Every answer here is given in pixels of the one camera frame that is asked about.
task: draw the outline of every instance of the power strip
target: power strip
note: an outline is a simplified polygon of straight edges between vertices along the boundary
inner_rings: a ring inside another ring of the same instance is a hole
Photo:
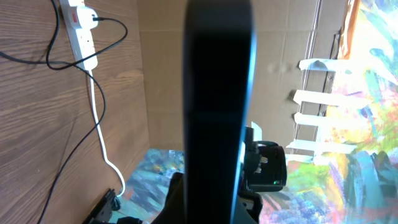
[[[95,53],[93,36],[91,35],[90,29],[98,25],[98,21],[93,21],[92,19],[93,17],[97,17],[97,13],[85,7],[84,1],[60,0],[60,5],[75,61]],[[91,17],[78,16],[80,12],[83,15],[91,15]],[[84,70],[90,71],[94,69],[97,64],[97,56],[94,56],[79,63],[78,66]]]

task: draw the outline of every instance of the brown wooden surface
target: brown wooden surface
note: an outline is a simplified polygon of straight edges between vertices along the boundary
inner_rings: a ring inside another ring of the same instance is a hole
[[[93,70],[107,99],[101,128],[108,158],[127,179],[149,148],[136,1],[87,0],[99,16],[123,21],[127,39],[98,57]],[[42,58],[55,27],[50,0],[0,1],[0,49],[26,60]],[[96,49],[123,35],[100,22]],[[52,60],[73,60],[63,20]],[[103,104],[96,91],[97,111]],[[84,73],[53,71],[0,57],[0,223],[35,223],[60,164],[93,127]],[[64,170],[43,223],[81,223],[107,188],[121,184],[104,163],[93,132]]]

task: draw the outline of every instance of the white power strip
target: white power strip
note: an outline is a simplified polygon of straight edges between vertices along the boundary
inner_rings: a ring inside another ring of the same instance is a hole
[[[90,29],[96,27],[96,25],[98,24],[98,22],[92,21],[92,17],[97,17],[97,13],[92,10],[91,18],[86,18],[87,21],[79,21],[76,7],[85,6],[84,1],[60,0],[60,5],[63,17],[65,19],[70,45],[72,47],[75,61],[81,60],[95,53],[93,36],[91,35]],[[88,24],[89,27],[76,28],[76,24],[79,23],[83,25]],[[90,71],[94,69],[97,64],[97,57],[94,56],[92,58],[89,58],[88,60],[85,60],[82,63],[79,63],[78,66],[84,70]]]

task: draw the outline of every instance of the black wire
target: black wire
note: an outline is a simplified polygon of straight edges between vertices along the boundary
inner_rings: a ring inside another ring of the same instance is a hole
[[[55,25],[54,34],[53,34],[53,36],[52,36],[52,38],[51,38],[51,41],[50,41],[50,44],[49,44],[47,53],[46,53],[46,55],[45,55],[45,61],[46,61],[46,63],[47,63],[48,68],[51,68],[52,70],[63,70],[63,69],[66,69],[66,68],[70,68],[70,67],[72,67],[72,66],[75,66],[75,65],[77,65],[77,64],[79,64],[79,63],[82,63],[82,62],[84,62],[85,60],[87,60],[87,59],[89,59],[89,58],[92,58],[92,57],[94,57],[94,56],[96,56],[96,55],[102,54],[103,52],[105,52],[105,51],[107,51],[107,50],[109,50],[109,49],[112,49],[112,48],[115,47],[116,45],[120,44],[120,43],[127,37],[127,34],[128,34],[127,27],[126,27],[126,25],[124,25],[124,24],[123,24],[122,22],[120,22],[119,20],[117,20],[117,19],[112,19],[112,18],[104,18],[104,17],[93,18],[94,21],[114,21],[114,22],[117,22],[118,24],[121,24],[121,25],[123,26],[123,28],[124,28],[124,35],[123,35],[123,37],[120,38],[120,39],[119,39],[118,41],[116,41],[115,43],[113,43],[113,44],[111,44],[111,45],[105,47],[105,48],[102,49],[102,50],[99,50],[99,51],[93,53],[93,54],[90,55],[90,56],[87,56],[87,57],[85,57],[85,58],[83,58],[83,59],[80,59],[80,60],[78,60],[78,61],[76,61],[76,62],[69,63],[69,64],[66,65],[66,66],[62,66],[62,67],[58,67],[58,68],[53,67],[53,66],[51,66],[51,64],[49,63],[49,61],[50,61],[49,58],[50,58],[50,51],[51,51],[51,49],[52,49],[52,47],[53,47],[53,45],[54,45],[55,39],[57,38],[57,36],[58,36],[58,31],[59,31],[59,29],[60,29],[60,26],[59,26],[60,14],[59,14],[59,12],[58,12],[57,5],[55,4],[55,1],[54,1],[54,0],[51,0],[51,3],[52,3],[52,6],[53,6],[53,8],[54,8],[54,11],[55,11],[55,19],[56,19],[56,22],[57,22],[57,23],[56,23],[56,25]]]
[[[60,175],[61,175],[61,173],[62,173],[62,170],[65,168],[66,164],[68,163],[68,161],[69,161],[70,158],[72,157],[73,153],[74,153],[74,152],[77,150],[77,148],[80,146],[80,144],[81,144],[81,143],[82,143],[82,142],[83,142],[95,129],[96,129],[96,127],[100,124],[100,122],[102,121],[102,119],[103,119],[103,117],[104,117],[104,115],[105,115],[105,111],[106,111],[106,100],[105,100],[105,95],[104,95],[104,92],[103,92],[103,90],[102,90],[100,84],[99,84],[99,83],[94,79],[94,77],[92,77],[86,70],[84,70],[84,69],[82,69],[81,67],[79,67],[78,64],[79,64],[79,63],[82,63],[82,62],[84,62],[85,60],[87,60],[87,59],[89,59],[89,58],[92,58],[92,57],[94,57],[94,56],[96,56],[96,55],[102,54],[103,52],[105,52],[105,51],[107,51],[107,50],[109,50],[109,49],[115,47],[116,45],[120,44],[120,43],[126,38],[126,36],[127,36],[127,34],[128,34],[127,27],[126,27],[121,21],[119,21],[119,20],[117,20],[117,19],[103,18],[103,17],[93,18],[94,21],[114,21],[114,22],[117,22],[117,23],[121,24],[121,25],[124,27],[124,30],[125,30],[125,33],[124,33],[123,37],[120,38],[120,39],[119,39],[118,41],[116,41],[115,43],[113,43],[113,44],[111,44],[111,45],[105,47],[104,49],[99,50],[99,51],[95,52],[94,54],[92,54],[92,55],[90,55],[90,56],[88,56],[88,57],[85,57],[85,58],[83,58],[83,59],[81,59],[81,60],[78,60],[78,61],[76,61],[76,62],[73,62],[73,63],[62,62],[62,61],[50,61],[50,60],[49,60],[49,58],[50,58],[50,52],[51,52],[52,47],[53,47],[53,45],[54,45],[55,39],[56,39],[57,36],[58,36],[58,31],[59,31],[59,18],[60,18],[59,12],[58,12],[58,8],[57,8],[57,5],[56,5],[55,1],[54,1],[54,0],[51,0],[51,3],[52,3],[52,6],[53,6],[53,8],[54,8],[54,12],[55,12],[56,25],[55,25],[54,34],[53,34],[53,36],[52,36],[52,38],[51,38],[51,41],[50,41],[50,43],[49,43],[49,46],[47,47],[47,53],[46,53],[46,56],[45,56],[45,62],[42,62],[42,61],[34,62],[34,61],[28,61],[28,60],[18,59],[18,58],[15,58],[15,57],[11,57],[10,55],[5,54],[4,52],[0,52],[0,56],[6,58],[6,59],[8,59],[8,60],[11,60],[11,61],[13,61],[13,62],[24,63],[24,64],[28,64],[28,65],[42,65],[42,64],[46,64],[46,65],[48,66],[48,68],[50,68],[50,69],[52,69],[52,70],[63,70],[63,69],[70,68],[70,67],[76,67],[77,69],[79,69],[79,70],[81,70],[82,72],[84,72],[90,79],[92,79],[92,80],[94,81],[94,83],[96,84],[96,86],[98,87],[99,91],[101,92],[101,96],[102,96],[102,98],[103,98],[103,101],[104,101],[104,110],[103,110],[103,113],[102,113],[100,119],[99,119],[98,122],[95,124],[95,126],[94,126],[94,127],[93,127],[93,128],[80,140],[80,142],[75,146],[75,148],[72,150],[72,152],[69,154],[69,156],[67,157],[67,159],[65,160],[65,162],[64,162],[63,165],[61,166],[61,169],[57,172],[57,175],[55,176],[55,179],[54,179],[54,181],[53,181],[53,183],[52,183],[52,186],[51,186],[51,188],[50,188],[49,196],[47,197],[47,200],[46,200],[46,202],[45,202],[43,211],[42,211],[42,213],[41,213],[41,215],[40,215],[39,220],[37,221],[37,224],[40,224],[40,222],[42,221],[42,219],[43,219],[43,217],[44,217],[45,211],[47,210],[47,207],[48,207],[48,205],[49,205],[49,202],[50,202],[52,193],[53,193],[54,188],[55,188],[55,186],[56,186],[56,184],[57,184],[57,182],[58,182],[58,179],[59,179],[59,177],[60,177]],[[53,67],[53,66],[51,66],[51,64],[64,64],[65,66],[62,66],[62,67]]]

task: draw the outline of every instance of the cardboard box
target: cardboard box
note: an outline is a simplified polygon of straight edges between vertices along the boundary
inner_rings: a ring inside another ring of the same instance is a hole
[[[187,0],[138,0],[150,146],[183,149],[182,31]],[[248,124],[262,137],[286,146],[314,140],[316,129],[296,127],[298,111],[318,115],[320,105],[301,107],[293,90],[329,92],[333,74],[301,72],[300,60],[330,58],[343,24],[346,0],[252,0],[257,62]]]

